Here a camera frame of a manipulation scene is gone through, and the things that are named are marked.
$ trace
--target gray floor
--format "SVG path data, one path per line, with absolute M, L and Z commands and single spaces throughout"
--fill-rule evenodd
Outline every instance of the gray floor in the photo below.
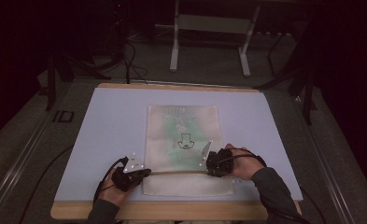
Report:
M 214 42 L 218 42 L 218 39 L 214 36 L 209 37 L 213 41 L 207 39 L 196 42 L 192 40 L 190 33 L 182 36 L 177 72 L 169 72 L 172 38 L 170 32 L 163 32 L 160 32 L 162 35 L 158 36 L 155 42 L 148 42 L 141 35 L 130 38 L 135 47 L 133 65 L 138 66 L 135 70 L 147 83 L 171 82 L 250 88 L 273 78 L 266 55 L 275 39 L 268 35 L 255 35 L 252 38 L 248 54 L 252 76 L 243 77 L 235 42 L 229 42 L 230 39 L 227 38 L 227 44 L 223 42 L 223 45 L 215 45 Z M 294 41 L 288 36 L 280 43 L 273 54 L 277 68 L 286 62 L 293 46 Z M 125 51 L 128 58 L 133 55 L 129 46 Z M 135 70 L 131 70 L 132 77 L 137 77 Z M 121 83 L 124 82 L 125 66 L 120 64 L 112 70 L 106 69 L 103 73 L 113 77 L 112 82 Z M 41 81 L 44 81 L 44 75 L 40 76 Z M 0 223 L 19 222 L 35 183 L 47 164 L 74 143 L 93 88 L 100 82 L 102 81 L 85 76 L 77 70 L 74 83 L 58 81 L 58 101 L 53 111 L 45 112 L 47 98 L 36 95 L 0 132 L 0 185 L 20 153 L 31 144 L 34 149 L 21 178 L 7 195 L 9 197 L 5 198 L 6 203 L 0 210 Z M 303 126 L 301 130 L 291 130 L 292 125 L 302 123 L 297 119 L 298 112 L 291 110 L 292 106 L 286 106 L 294 104 L 286 94 L 288 85 L 288 81 L 278 84 L 265 94 L 270 101 L 283 143 L 289 149 L 288 156 L 299 183 L 317 202 L 328 223 L 367 223 L 367 182 L 344 135 L 325 105 L 321 91 L 314 89 L 313 100 L 317 110 L 311 111 L 313 125 L 309 129 Z M 76 111 L 74 121 L 50 122 L 49 119 L 56 109 Z M 40 137 L 34 139 L 33 133 L 40 133 Z M 320 148 L 321 156 L 327 162 L 326 167 L 324 164 L 322 167 L 317 153 L 308 146 Z M 63 154 L 46 172 L 23 223 L 62 222 L 50 217 L 49 210 L 68 157 L 69 153 Z M 332 179 L 327 175 L 328 171 L 332 174 Z M 333 192 L 327 183 L 332 183 L 332 186 L 334 183 L 338 187 L 344 204 L 337 204 L 332 195 L 338 193 Z M 342 214 L 340 208 L 345 207 L 345 204 L 348 210 Z M 301 207 L 306 218 L 313 223 L 321 223 L 318 212 L 308 198 L 304 197 Z

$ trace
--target white desk frame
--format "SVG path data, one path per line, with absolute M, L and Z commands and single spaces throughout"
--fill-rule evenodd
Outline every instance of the white desk frame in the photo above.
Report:
M 260 6 L 256 6 L 251 20 L 218 18 L 207 16 L 196 16 L 179 14 L 179 0 L 175 0 L 175 24 L 174 24 L 174 46 L 172 47 L 171 72 L 177 71 L 177 59 L 179 54 L 178 33 L 181 30 L 198 30 L 210 32 L 224 32 L 232 34 L 245 34 L 246 39 L 242 47 L 238 48 L 244 77 L 250 77 L 249 65 L 247 63 L 247 46 L 253 35 L 256 19 L 259 16 Z

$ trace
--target gray sleeve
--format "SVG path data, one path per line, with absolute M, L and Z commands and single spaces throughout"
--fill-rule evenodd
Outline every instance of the gray sleeve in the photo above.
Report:
M 278 173 L 270 167 L 260 169 L 252 176 L 261 202 L 268 211 L 267 223 L 298 223 L 289 217 L 301 217 L 290 191 Z
M 112 224 L 120 208 L 105 200 L 96 200 L 86 224 Z

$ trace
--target table leg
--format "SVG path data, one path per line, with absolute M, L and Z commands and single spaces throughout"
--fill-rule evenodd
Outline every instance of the table leg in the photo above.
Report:
M 175 0 L 175 25 L 174 25 L 174 46 L 172 47 L 171 65 L 169 70 L 175 72 L 177 70 L 177 58 L 179 56 L 179 0 Z
M 241 59 L 241 66 L 242 66 L 242 72 L 244 73 L 244 77 L 250 77 L 249 65 L 247 64 L 247 46 L 249 45 L 250 38 L 253 35 L 253 29 L 256 24 L 256 19 L 259 16 L 259 11 L 260 6 L 257 6 L 253 14 L 253 18 L 250 22 L 250 25 L 247 28 L 245 43 L 242 47 L 238 48 L 239 58 Z

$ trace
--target floor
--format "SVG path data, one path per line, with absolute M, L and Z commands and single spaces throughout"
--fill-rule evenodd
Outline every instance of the floor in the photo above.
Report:
M 138 33 L 131 33 L 128 39 L 131 45 L 127 45 L 124 52 L 128 60 L 133 58 L 130 69 L 132 82 L 250 88 L 273 78 L 267 62 L 267 53 L 275 37 L 269 35 L 255 35 L 250 42 L 248 62 L 252 72 L 251 77 L 242 76 L 236 49 L 236 36 L 190 32 L 183 34 L 178 70 L 175 73 L 169 71 L 172 51 L 170 29 L 160 29 L 155 41 L 152 42 Z M 276 69 L 280 69 L 286 63 L 294 44 L 294 40 L 286 36 L 275 49 L 273 62 Z M 96 57 L 98 63 L 107 60 L 106 57 Z M 112 77 L 111 82 L 125 82 L 126 66 L 122 62 L 100 72 Z M 10 168 L 14 164 L 17 165 L 15 162 L 22 152 L 30 151 L 26 160 L 22 162 L 25 169 L 21 169 L 21 173 L 16 175 L 17 178 L 9 179 L 13 188 L 7 188 L 7 192 L 0 193 L 0 223 L 68 223 L 68 221 L 53 219 L 49 215 L 49 210 L 69 153 L 63 154 L 56 160 L 44 173 L 44 178 L 38 182 L 38 188 L 35 186 L 42 172 L 47 169 L 47 164 L 63 149 L 74 143 L 80 122 L 85 115 L 85 106 L 91 99 L 92 90 L 102 82 L 89 77 L 79 69 L 75 69 L 75 74 L 73 83 L 57 81 L 57 102 L 51 111 L 45 111 L 47 98 L 35 95 L 0 132 L 0 188 L 4 186 L 2 185 L 4 178 L 11 175 Z M 45 85 L 45 75 L 46 73 L 43 73 L 39 76 L 43 85 Z M 289 80 L 274 86 L 269 92 L 286 95 L 288 85 Z M 284 99 L 281 98 L 280 102 L 275 102 L 275 105 L 291 104 L 283 102 Z M 300 142 L 291 138 L 284 142 L 286 147 L 297 150 L 304 145 L 320 148 L 318 151 L 320 156 L 309 152 L 306 158 L 299 157 L 303 155 L 302 153 L 288 152 L 293 169 L 297 172 L 297 178 L 319 205 L 328 223 L 367 223 L 367 182 L 344 135 L 322 100 L 321 90 L 317 88 L 314 89 L 313 103 L 315 110 L 311 111 L 312 126 L 306 128 L 309 130 L 307 134 L 312 135 L 310 139 L 316 141 Z M 84 112 L 77 113 L 73 123 L 52 122 L 56 110 L 78 110 L 78 108 L 81 108 L 79 111 Z M 278 111 L 283 108 L 276 106 L 272 110 Z M 279 120 L 277 127 L 281 129 L 281 134 L 292 134 L 289 124 L 286 123 L 292 113 L 292 111 L 282 111 L 279 117 L 275 118 Z M 27 212 L 24 213 L 27 204 L 29 204 Z M 319 213 L 308 198 L 304 197 L 301 207 L 304 217 L 312 220 L 313 223 L 321 223 Z

